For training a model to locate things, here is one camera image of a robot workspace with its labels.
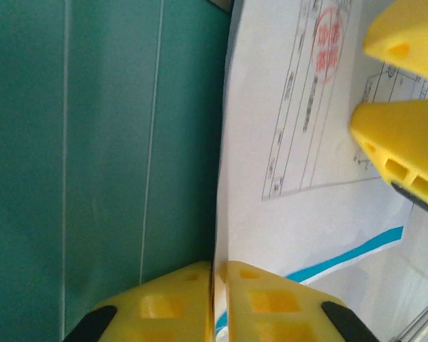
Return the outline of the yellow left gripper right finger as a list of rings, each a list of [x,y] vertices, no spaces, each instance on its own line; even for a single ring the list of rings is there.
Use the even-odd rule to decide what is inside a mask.
[[[226,264],[230,341],[376,341],[337,297],[241,261]]]

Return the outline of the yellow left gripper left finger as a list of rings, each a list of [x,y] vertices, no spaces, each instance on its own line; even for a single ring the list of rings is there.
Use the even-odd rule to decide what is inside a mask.
[[[211,263],[200,261],[112,296],[65,341],[213,341]]]

